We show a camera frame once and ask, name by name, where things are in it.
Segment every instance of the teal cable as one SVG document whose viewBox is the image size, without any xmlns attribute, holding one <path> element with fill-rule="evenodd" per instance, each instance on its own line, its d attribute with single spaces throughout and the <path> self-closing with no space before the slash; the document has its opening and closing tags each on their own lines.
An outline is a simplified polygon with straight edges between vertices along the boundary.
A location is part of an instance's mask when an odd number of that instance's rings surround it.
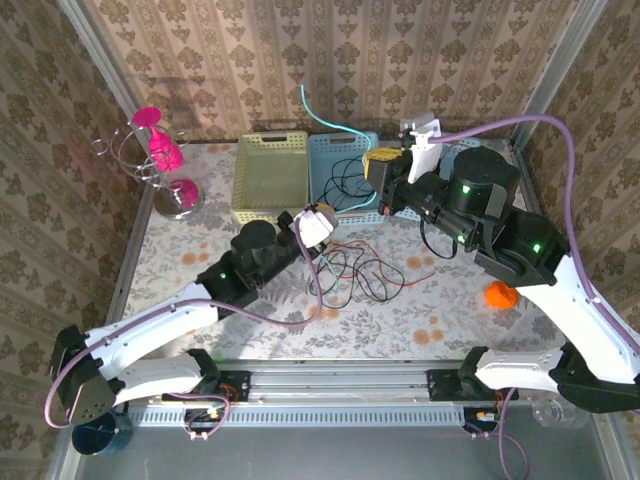
<svg viewBox="0 0 640 480">
<path fill-rule="evenodd" d="M 361 137 L 366 138 L 368 142 L 367 151 L 371 150 L 371 148 L 373 147 L 373 142 L 371 141 L 371 138 L 369 137 L 369 135 L 367 135 L 366 133 L 361 132 L 360 130 L 356 130 L 355 128 L 346 127 L 344 125 L 338 125 L 336 123 L 328 122 L 327 120 L 323 120 L 322 118 L 317 116 L 315 113 L 313 113 L 313 111 L 311 110 L 311 107 L 309 107 L 309 104 L 307 103 L 307 97 L 304 95 L 304 84 L 300 85 L 300 96 L 302 97 L 302 105 L 304 105 L 304 109 L 311 116 L 311 118 L 313 118 L 315 121 L 320 122 L 322 125 L 325 125 L 329 128 L 335 128 L 336 130 L 343 130 L 345 132 L 353 133 L 355 135 L 359 135 Z M 364 155 L 362 155 L 362 167 L 364 168 Z M 338 210 L 336 213 L 345 213 L 345 212 L 350 212 L 351 210 L 355 210 L 356 208 L 366 207 L 368 205 L 371 205 L 371 203 L 375 200 L 375 198 L 376 198 L 376 194 L 373 193 L 371 197 L 368 200 L 366 200 L 364 203 L 360 203 L 358 205 L 354 205 L 353 207 L 348 207 L 342 210 Z"/>
</svg>

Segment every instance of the patterned wallpaper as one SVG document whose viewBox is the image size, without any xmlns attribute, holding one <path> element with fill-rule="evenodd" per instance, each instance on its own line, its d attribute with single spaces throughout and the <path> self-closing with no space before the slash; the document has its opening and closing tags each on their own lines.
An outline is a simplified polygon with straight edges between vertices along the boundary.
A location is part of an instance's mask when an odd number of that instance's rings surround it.
<svg viewBox="0 0 640 480">
<path fill-rule="evenodd" d="M 574 134 L 574 212 L 598 288 L 640 331 L 640 2 L 608 3 L 548 110 Z M 528 157 L 543 206 L 562 224 L 566 149 L 540 126 Z"/>
<path fill-rule="evenodd" d="M 104 322 L 140 190 L 91 156 L 124 121 L 53 1 L 0 4 L 0 479 L 40 478 L 57 332 Z"/>
<path fill-rule="evenodd" d="M 195 140 L 311 127 L 391 135 L 521 113 L 575 0 L 88 0 L 140 103 Z"/>
</svg>

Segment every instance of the red wire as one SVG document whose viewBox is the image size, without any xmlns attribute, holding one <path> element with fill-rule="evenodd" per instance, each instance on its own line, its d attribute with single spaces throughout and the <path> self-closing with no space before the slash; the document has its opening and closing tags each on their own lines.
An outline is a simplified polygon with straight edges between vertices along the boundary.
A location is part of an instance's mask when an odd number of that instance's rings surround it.
<svg viewBox="0 0 640 480">
<path fill-rule="evenodd" d="M 380 255 L 378 255 L 378 252 L 376 252 L 376 250 L 375 250 L 371 245 L 369 245 L 366 241 L 364 241 L 364 240 L 353 240 L 353 241 L 351 241 L 351 242 L 347 242 L 347 243 L 336 243 L 336 242 L 333 242 L 333 245 L 335 245 L 335 247 L 340 248 L 340 247 L 348 247 L 348 246 L 350 246 L 350 245 L 353 245 L 354 243 L 364 243 L 367 247 L 369 247 L 369 249 L 373 252 L 373 254 L 376 256 L 376 258 L 377 258 L 378 260 L 380 260 Z M 331 252 L 333 252 L 333 251 L 336 249 L 335 247 L 332 247 L 332 248 L 331 248 L 331 250 L 329 250 L 329 252 L 327 252 L 327 253 L 331 253 Z M 405 286 L 405 287 L 412 287 L 412 286 L 413 286 L 413 285 L 415 285 L 416 283 L 420 283 L 420 282 L 422 282 L 422 281 L 424 281 L 424 280 L 426 280 L 426 279 L 428 279 L 428 278 L 433 277 L 433 276 L 435 275 L 435 273 L 436 273 L 436 272 L 432 272 L 431 274 L 427 275 L 426 277 L 419 278 L 418 280 L 415 280 L 415 281 L 410 282 L 410 283 L 404 283 L 404 284 L 402 284 L 402 283 L 395 282 L 395 281 L 393 281 L 393 280 L 391 280 L 391 279 L 387 278 L 387 276 L 386 276 L 386 275 L 384 274 L 384 272 L 382 271 L 382 264 L 379 264 L 379 265 L 378 265 L 378 267 L 379 267 L 379 269 L 380 269 L 380 274 L 382 275 L 382 277 L 383 277 L 387 282 L 389 282 L 389 283 L 391 283 L 391 284 L 393 284 L 393 285 L 397 285 L 397 286 L 399 286 L 399 287 L 401 287 L 401 286 Z M 353 275 L 340 275 L 340 278 L 350 279 L 350 278 L 353 278 Z"/>
</svg>

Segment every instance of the yellow object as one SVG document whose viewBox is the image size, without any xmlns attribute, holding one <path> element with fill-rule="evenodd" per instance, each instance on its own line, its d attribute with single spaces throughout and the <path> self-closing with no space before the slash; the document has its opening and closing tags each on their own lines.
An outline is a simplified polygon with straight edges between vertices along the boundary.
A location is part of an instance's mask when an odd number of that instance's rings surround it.
<svg viewBox="0 0 640 480">
<path fill-rule="evenodd" d="M 390 162 L 402 155 L 402 150 L 399 148 L 374 148 L 364 154 L 364 178 L 367 178 L 369 174 L 369 161 L 376 162 Z"/>
</svg>

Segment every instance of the blue cup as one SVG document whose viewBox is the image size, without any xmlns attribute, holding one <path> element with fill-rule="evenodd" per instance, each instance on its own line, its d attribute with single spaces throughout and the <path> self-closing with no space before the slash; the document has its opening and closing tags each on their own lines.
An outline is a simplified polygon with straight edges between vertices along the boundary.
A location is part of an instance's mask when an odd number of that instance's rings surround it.
<svg viewBox="0 0 640 480">
<path fill-rule="evenodd" d="M 127 446 L 133 425 L 126 409 L 122 413 L 109 410 L 95 420 L 78 425 L 71 433 L 71 443 L 82 455 L 109 455 Z"/>
</svg>

